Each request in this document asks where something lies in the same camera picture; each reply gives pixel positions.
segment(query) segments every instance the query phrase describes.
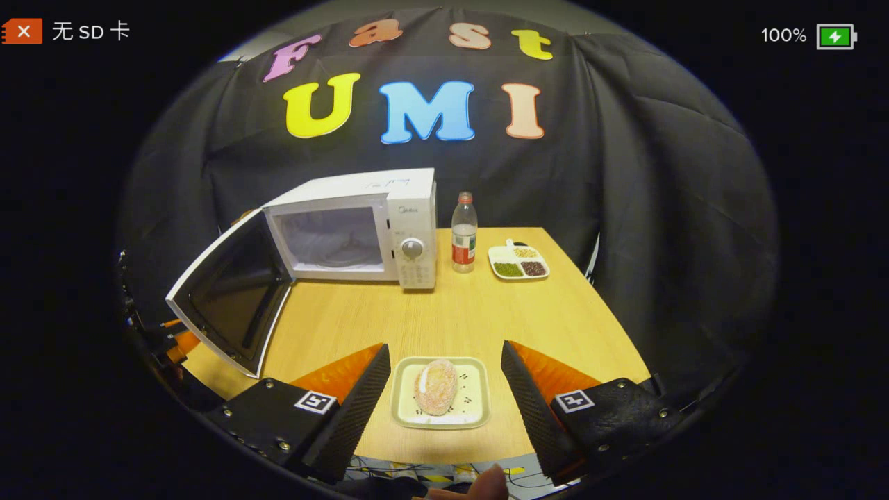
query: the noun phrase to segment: white tray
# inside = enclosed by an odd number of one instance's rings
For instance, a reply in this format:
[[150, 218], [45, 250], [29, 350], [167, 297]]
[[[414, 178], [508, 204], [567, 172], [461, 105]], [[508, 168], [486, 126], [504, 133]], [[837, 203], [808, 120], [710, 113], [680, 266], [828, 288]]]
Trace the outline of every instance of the white tray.
[[[457, 368], [457, 393], [448, 413], [434, 416], [423, 413], [413, 395], [417, 375], [432, 361], [447, 359]], [[474, 429], [491, 418], [491, 394], [485, 364], [475, 358], [421, 357], [404, 358], [395, 368], [392, 380], [392, 418], [404, 427], [416, 429]]]
[[[516, 250], [519, 249], [527, 249], [531, 250], [535, 253], [534, 257], [519, 257], [516, 255]], [[497, 278], [500, 279], [543, 279], [549, 276], [549, 266], [547, 262], [543, 260], [543, 255], [537, 251], [536, 248], [530, 246], [515, 246], [512, 243], [511, 239], [506, 240], [506, 246], [492, 246], [488, 249], [488, 262], [491, 263], [491, 270], [494, 271], [494, 274], [497, 275]], [[497, 272], [497, 268], [494, 267], [494, 263], [504, 263], [504, 264], [515, 264], [518, 266], [519, 270], [522, 271], [522, 276], [503, 276], [499, 272]], [[539, 276], [528, 276], [525, 274], [525, 270], [522, 268], [522, 262], [539, 262], [543, 266], [543, 270], [545, 271], [543, 274]]]

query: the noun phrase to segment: white microwave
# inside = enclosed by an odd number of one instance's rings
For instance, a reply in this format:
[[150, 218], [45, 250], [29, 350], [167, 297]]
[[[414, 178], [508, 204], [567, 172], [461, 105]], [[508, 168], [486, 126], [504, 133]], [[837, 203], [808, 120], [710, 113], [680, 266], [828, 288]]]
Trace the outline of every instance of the white microwave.
[[260, 377], [268, 340], [298, 279], [436, 285], [432, 168], [306, 182], [222, 233], [166, 296], [182, 323], [227, 362]]

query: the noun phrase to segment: hand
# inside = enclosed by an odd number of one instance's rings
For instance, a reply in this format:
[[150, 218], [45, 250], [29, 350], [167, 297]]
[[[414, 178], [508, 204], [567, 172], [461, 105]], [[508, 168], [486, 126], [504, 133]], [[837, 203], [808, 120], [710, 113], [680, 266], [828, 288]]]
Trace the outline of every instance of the hand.
[[508, 500], [509, 491], [506, 488], [506, 476], [503, 475], [503, 469], [494, 464], [478, 476], [465, 495], [445, 489], [430, 488], [427, 498], [432, 500]]

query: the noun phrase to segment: bun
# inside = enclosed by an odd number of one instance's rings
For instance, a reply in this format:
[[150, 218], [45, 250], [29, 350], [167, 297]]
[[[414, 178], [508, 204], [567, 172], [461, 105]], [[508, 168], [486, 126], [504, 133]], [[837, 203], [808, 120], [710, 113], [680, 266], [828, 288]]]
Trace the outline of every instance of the bun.
[[413, 393], [421, 410], [444, 415], [457, 394], [457, 368], [447, 359], [432, 361], [417, 375]]

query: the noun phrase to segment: wooden table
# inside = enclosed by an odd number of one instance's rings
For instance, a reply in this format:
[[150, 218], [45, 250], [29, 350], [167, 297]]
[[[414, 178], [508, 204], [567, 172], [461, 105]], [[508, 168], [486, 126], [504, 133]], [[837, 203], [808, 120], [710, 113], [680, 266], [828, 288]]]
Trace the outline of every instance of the wooden table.
[[[506, 239], [537, 248], [550, 267], [539, 281], [506, 281], [488, 263]], [[428, 431], [398, 425], [389, 413], [392, 376], [356, 455], [403, 463], [485, 462], [533, 453], [522, 417], [500, 368], [504, 340], [556, 358], [597, 380], [636, 383], [648, 369], [617, 319], [542, 228], [479, 228], [476, 267], [451, 268], [451, 230], [438, 230], [432, 293], [405, 293], [398, 284], [300, 281], [283, 307], [262, 376], [290, 382], [375, 343], [388, 343], [393, 374], [407, 356], [471, 356], [485, 363], [491, 420], [482, 427]], [[221, 397], [257, 383], [203, 345], [184, 366]]]

